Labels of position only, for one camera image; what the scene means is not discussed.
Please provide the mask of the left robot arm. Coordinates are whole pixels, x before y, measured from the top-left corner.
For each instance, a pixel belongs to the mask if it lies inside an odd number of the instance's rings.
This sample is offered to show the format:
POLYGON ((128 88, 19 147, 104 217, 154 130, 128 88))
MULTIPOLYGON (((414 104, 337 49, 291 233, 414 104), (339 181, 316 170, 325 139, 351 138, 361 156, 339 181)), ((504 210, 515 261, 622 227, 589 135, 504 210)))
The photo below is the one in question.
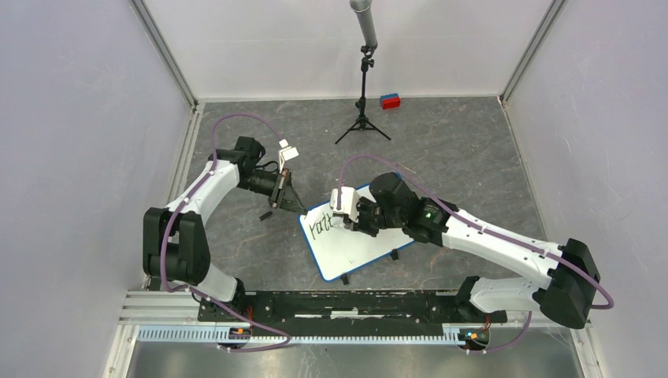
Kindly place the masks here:
POLYGON ((243 282, 222 272, 211 261, 206 222, 224 197, 239 188, 267 197, 273 209, 307 214, 292 185, 286 161, 299 155, 286 140, 280 141, 277 168, 261 164, 265 148, 241 136, 234 149, 216 149, 196 181, 163 208, 149 208, 143 217, 143 271, 187 285, 203 298, 215 298, 217 310, 229 321, 247 312, 243 282))

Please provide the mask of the blue-framed whiteboard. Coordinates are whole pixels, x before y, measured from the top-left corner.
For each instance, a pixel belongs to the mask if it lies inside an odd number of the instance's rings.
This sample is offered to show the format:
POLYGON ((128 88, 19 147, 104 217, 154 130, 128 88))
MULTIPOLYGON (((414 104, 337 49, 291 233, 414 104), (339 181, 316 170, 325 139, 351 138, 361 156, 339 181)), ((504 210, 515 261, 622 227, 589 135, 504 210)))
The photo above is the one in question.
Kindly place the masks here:
POLYGON ((333 215, 329 201, 298 216, 298 225, 314 257, 321 278, 330 282, 354 270, 401 250, 414 241, 399 229, 379 231, 375 237, 344 227, 341 217, 333 215))

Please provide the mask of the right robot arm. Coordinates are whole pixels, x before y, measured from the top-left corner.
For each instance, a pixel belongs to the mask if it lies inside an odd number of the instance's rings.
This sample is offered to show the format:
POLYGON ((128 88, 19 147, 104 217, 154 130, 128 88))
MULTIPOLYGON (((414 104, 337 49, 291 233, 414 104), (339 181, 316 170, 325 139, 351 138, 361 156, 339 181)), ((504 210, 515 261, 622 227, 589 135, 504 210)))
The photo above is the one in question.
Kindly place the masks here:
POLYGON ((464 321, 497 311, 538 311, 561 326, 582 329, 598 308, 599 270, 580 240, 559 244, 511 232, 440 198, 418 196, 395 172, 373 179, 369 196, 353 187, 334 188, 330 207, 353 232, 377 237, 398 229, 417 243, 460 250, 516 273, 466 278, 455 299, 464 321))

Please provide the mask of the silver microphone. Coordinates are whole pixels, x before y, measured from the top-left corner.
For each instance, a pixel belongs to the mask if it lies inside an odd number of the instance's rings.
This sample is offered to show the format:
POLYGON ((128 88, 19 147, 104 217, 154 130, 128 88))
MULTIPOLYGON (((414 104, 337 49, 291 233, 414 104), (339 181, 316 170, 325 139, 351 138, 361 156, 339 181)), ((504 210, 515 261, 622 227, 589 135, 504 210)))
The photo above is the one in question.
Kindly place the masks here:
POLYGON ((352 131, 375 131, 381 134, 386 140, 391 141, 392 138, 374 125, 366 115, 366 82, 367 72, 374 67, 375 62, 373 55, 377 49, 378 41, 375 26, 373 23, 373 15, 371 12, 371 0, 350 0, 349 6, 355 13, 358 24, 361 29, 364 44, 361 46, 362 53, 360 70, 362 73, 361 81, 361 95, 355 103, 358 110, 358 115, 355 122, 335 141, 335 144, 340 143, 352 131))

